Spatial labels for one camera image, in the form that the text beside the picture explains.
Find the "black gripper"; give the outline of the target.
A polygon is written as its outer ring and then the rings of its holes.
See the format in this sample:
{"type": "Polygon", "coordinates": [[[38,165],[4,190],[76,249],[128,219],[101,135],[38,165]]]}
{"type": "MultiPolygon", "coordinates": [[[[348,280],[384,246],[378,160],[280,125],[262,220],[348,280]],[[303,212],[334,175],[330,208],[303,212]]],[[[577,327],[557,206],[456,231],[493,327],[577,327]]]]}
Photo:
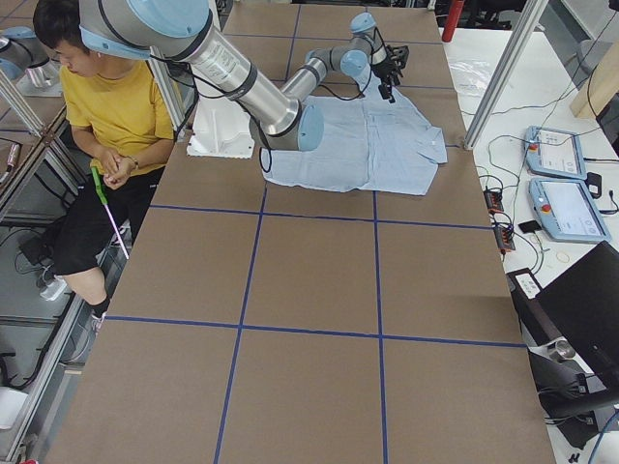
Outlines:
{"type": "Polygon", "coordinates": [[[400,79],[402,78],[402,72],[398,62],[384,60],[380,63],[373,64],[371,70],[381,81],[381,84],[378,86],[381,98],[389,103],[394,103],[393,86],[399,86],[400,79]]]}

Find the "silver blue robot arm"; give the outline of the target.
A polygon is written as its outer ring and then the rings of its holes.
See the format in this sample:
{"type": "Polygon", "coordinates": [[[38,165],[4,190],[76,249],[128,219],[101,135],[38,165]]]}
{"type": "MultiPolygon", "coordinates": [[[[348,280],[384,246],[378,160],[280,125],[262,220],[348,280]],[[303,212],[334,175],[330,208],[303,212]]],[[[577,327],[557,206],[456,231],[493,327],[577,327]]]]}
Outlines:
{"type": "Polygon", "coordinates": [[[61,97],[59,66],[34,31],[16,26],[1,31],[1,70],[22,95],[61,97]]]}
{"type": "Polygon", "coordinates": [[[380,96],[393,102],[409,56],[407,46],[386,44],[374,17],[361,13],[351,20],[348,43],[312,50],[304,66],[277,87],[216,29],[205,1],[81,1],[78,6],[81,38],[89,49],[147,60],[157,48],[165,61],[191,64],[198,80],[249,113],[252,138],[268,150],[305,152],[320,145],[322,113],[304,101],[329,73],[356,78],[370,70],[380,96]]]}

